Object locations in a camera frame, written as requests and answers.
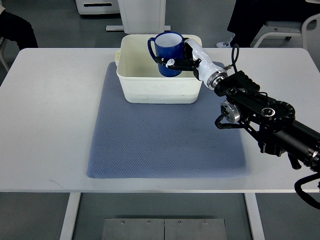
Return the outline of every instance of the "blue mat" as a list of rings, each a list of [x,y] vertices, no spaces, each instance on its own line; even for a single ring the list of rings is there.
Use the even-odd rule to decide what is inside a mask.
[[[238,178],[249,173],[238,129],[219,130],[220,102],[201,86],[192,104],[126,101],[107,68],[92,138],[90,178]]]

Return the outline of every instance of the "wire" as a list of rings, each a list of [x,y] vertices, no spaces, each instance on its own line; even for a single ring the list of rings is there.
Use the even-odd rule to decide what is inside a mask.
[[[237,67],[236,67],[236,62],[238,60],[239,57],[239,45],[238,44],[234,44],[232,46],[232,52],[231,52],[231,62],[232,64],[229,64],[228,66],[224,67],[225,71],[228,71],[229,69],[231,69],[233,67],[234,72],[237,73]]]
[[[231,62],[232,62],[232,66],[235,73],[238,72],[236,67],[236,62],[238,60],[238,57],[239,57],[239,45],[235,43],[232,46],[232,52],[231,52]]]
[[[316,174],[306,176],[304,178],[301,178],[294,184],[294,190],[296,193],[304,200],[307,204],[310,206],[319,209],[320,210],[320,202],[317,202],[312,196],[310,196],[308,193],[304,192],[301,188],[303,184],[309,183],[311,181],[320,179],[320,172],[317,172]]]

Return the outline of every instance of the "chair leg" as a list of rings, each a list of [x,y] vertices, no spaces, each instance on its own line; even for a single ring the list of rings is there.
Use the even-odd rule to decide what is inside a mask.
[[[267,32],[258,39],[256,44],[254,45],[254,48],[257,48],[261,44],[262,40],[269,36],[291,38],[291,37],[301,37],[302,34],[298,32]]]
[[[9,72],[10,67],[8,66],[8,64],[4,58],[4,51],[5,51],[6,44],[7,44],[7,39],[4,38],[2,40],[2,43],[0,44],[0,61],[2,62],[5,70],[7,72]]]

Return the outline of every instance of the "person's leg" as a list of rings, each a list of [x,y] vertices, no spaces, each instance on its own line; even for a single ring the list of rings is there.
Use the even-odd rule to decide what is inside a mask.
[[[0,14],[0,36],[16,42],[20,50],[38,47],[31,24],[6,11]]]

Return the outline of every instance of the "white table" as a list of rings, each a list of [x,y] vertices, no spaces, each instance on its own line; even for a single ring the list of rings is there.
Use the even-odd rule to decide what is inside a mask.
[[[250,219],[258,219],[251,221],[252,233],[263,235],[254,193],[292,193],[294,183],[313,172],[305,166],[293,170],[287,154],[281,157],[261,154],[256,141],[244,130],[241,134],[250,168],[246,177],[87,177],[105,74],[117,50],[30,48],[18,54],[0,87],[0,191],[71,193],[62,228],[64,236],[72,234],[67,230],[68,223],[72,226],[68,219],[70,216],[75,219],[83,192],[245,193]],[[214,61],[231,63],[231,49],[206,50]],[[320,73],[307,51],[244,48],[240,49],[236,65],[261,86],[261,91],[292,104],[299,122],[320,132],[317,111]],[[306,184],[304,189],[319,191],[316,183]]]

